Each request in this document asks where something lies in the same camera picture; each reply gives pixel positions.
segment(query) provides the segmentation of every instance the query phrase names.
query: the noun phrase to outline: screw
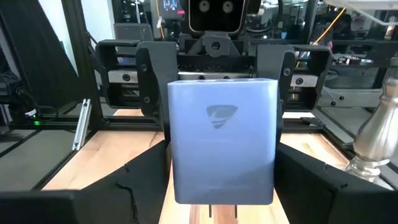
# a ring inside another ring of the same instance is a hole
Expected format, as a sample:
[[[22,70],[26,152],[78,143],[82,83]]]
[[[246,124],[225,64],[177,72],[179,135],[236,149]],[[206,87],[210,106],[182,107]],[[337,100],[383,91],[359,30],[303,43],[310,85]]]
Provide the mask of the screw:
[[[128,82],[128,81],[130,81],[131,77],[129,76],[129,74],[124,74],[124,75],[122,76],[122,79],[123,79],[124,81]]]
[[[208,1],[202,0],[199,2],[199,10],[201,12],[207,12],[209,11],[209,8],[210,8],[210,3]]]
[[[225,13],[230,13],[230,12],[232,12],[232,10],[233,10],[233,4],[232,4],[232,2],[230,2],[230,1],[226,1],[226,2],[224,2],[224,4],[223,4],[223,11],[225,12]]]
[[[146,64],[141,65],[141,70],[142,70],[143,72],[148,71],[147,65],[146,65]]]
[[[218,49],[220,49],[220,43],[218,43],[218,42],[213,42],[213,43],[211,44],[211,48],[212,48],[213,50],[218,50]]]
[[[296,79],[296,84],[301,85],[303,84],[304,80],[302,78]]]
[[[289,68],[285,68],[285,70],[284,70],[284,75],[285,75],[285,76],[290,75],[290,69],[289,69]]]

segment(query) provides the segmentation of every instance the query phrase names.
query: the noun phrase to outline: logo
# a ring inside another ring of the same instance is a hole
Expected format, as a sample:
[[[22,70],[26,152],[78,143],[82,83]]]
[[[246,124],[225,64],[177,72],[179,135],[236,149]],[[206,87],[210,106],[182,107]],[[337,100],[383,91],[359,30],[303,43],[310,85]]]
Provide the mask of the logo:
[[[232,118],[238,107],[233,105],[212,105],[208,106],[206,110],[213,127],[219,129]]]

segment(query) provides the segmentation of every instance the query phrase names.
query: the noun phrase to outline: wooden table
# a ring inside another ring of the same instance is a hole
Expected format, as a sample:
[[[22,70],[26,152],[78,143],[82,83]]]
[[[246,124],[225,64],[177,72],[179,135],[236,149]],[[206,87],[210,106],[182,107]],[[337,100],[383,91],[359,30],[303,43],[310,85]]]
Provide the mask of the wooden table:
[[[139,110],[119,110],[118,116],[139,116]],[[312,116],[288,113],[285,117]],[[96,133],[70,162],[44,187],[44,190],[82,189],[112,173],[146,149],[163,140],[162,133],[134,131],[100,131]],[[348,160],[321,134],[283,134],[284,144],[342,169]],[[174,183],[169,187],[160,217],[161,224],[285,224],[289,223],[275,193],[274,202],[264,206],[180,205],[174,200]]]

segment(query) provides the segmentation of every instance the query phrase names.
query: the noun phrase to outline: wire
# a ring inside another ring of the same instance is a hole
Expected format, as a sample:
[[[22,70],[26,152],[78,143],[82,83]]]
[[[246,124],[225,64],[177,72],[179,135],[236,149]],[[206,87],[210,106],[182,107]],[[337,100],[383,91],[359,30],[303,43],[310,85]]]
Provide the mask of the wire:
[[[311,45],[317,45],[319,41],[322,40],[322,38],[325,37],[325,35],[329,32],[329,30],[333,27],[333,25],[335,25],[335,23],[337,22],[337,20],[343,15],[343,13],[345,12],[346,8],[343,8],[343,10],[341,10],[341,12],[335,17],[335,19],[329,24],[329,26],[325,29],[325,31],[323,31],[323,33],[321,34],[321,36],[319,36],[316,41],[314,41],[314,43],[312,43]],[[296,64],[296,68],[298,68],[300,65],[300,62],[297,62]]]
[[[25,91],[25,90],[23,90],[23,89],[19,90],[19,95],[21,95],[21,94],[27,96],[28,98],[30,98],[30,99],[32,100],[33,106],[34,106],[35,109],[37,110],[37,114],[38,114],[39,116],[41,115],[41,113],[40,113],[40,110],[41,110],[41,109],[50,109],[50,110],[52,110],[52,111],[55,113],[55,116],[54,116],[53,118],[50,118],[50,119],[41,119],[41,118],[39,118],[38,116],[36,116],[35,119],[36,119],[37,121],[47,122],[47,121],[53,121],[53,120],[55,120],[55,119],[58,118],[59,112],[58,112],[58,110],[56,110],[54,107],[52,107],[52,106],[39,106],[39,105],[37,104],[37,102],[35,101],[35,98],[34,98],[30,93],[28,93],[27,91]]]
[[[137,16],[137,23],[141,23],[141,17],[139,15],[139,7],[138,7],[138,2],[136,0],[136,16]]]
[[[94,39],[94,37],[92,36],[92,34],[90,32],[88,32],[86,30],[86,34],[95,45],[98,45],[98,42]]]
[[[330,93],[328,87],[324,87],[324,88],[322,88],[322,90],[325,91],[325,92],[331,97],[332,102],[335,102],[335,101],[336,101],[336,100],[335,100],[335,97]]]
[[[10,75],[9,72],[12,73],[12,71],[7,71],[7,72],[2,73],[2,70],[3,70],[4,66],[6,66],[6,64],[7,64],[7,60],[5,60],[0,66],[0,77],[3,80],[4,84],[6,85],[8,95],[11,95],[10,86],[8,85],[8,82],[6,81],[6,78],[4,78],[3,75]]]
[[[271,29],[272,29],[272,24],[270,24],[269,26],[266,26],[264,29],[261,29],[261,30],[254,30],[252,28],[247,27],[246,31],[250,34],[262,34],[262,33],[269,32]]]
[[[159,14],[159,3],[157,3],[157,0],[155,0],[155,3],[156,3],[156,14],[157,14],[157,19],[158,19],[158,21],[159,21],[159,18],[160,18],[160,14]],[[159,29],[160,29],[160,34],[161,34],[161,36],[162,36],[162,39],[164,39],[164,33],[163,33],[162,22],[160,22],[160,27],[159,27]]]
[[[5,64],[7,63],[7,60],[5,60],[2,64],[1,64],[1,66],[0,66],[0,72],[2,71],[2,69],[4,68],[4,66],[5,66]],[[4,84],[6,84],[6,88],[7,88],[7,93],[8,93],[8,95],[11,95],[11,90],[10,90],[10,87],[9,87],[9,85],[8,85],[8,83],[7,83],[7,81],[6,81],[6,79],[3,77],[3,73],[0,73],[0,77],[1,77],[1,79],[3,80],[3,82],[4,82]],[[8,118],[8,114],[7,114],[7,110],[6,110],[6,107],[4,106],[4,105],[1,105],[1,110],[2,110],[2,113],[3,113],[3,115],[4,115],[4,119],[5,119],[5,122],[6,122],[6,125],[8,125],[9,123],[10,123],[10,119]]]

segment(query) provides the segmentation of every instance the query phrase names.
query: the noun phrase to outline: metal cylinder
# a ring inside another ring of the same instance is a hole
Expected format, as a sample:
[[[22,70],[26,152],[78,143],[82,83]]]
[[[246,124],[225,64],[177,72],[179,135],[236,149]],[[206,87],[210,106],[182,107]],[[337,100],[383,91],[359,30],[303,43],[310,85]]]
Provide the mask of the metal cylinder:
[[[360,127],[353,147],[356,157],[345,171],[375,182],[379,167],[389,162],[398,147],[398,79],[385,80],[379,106]]]

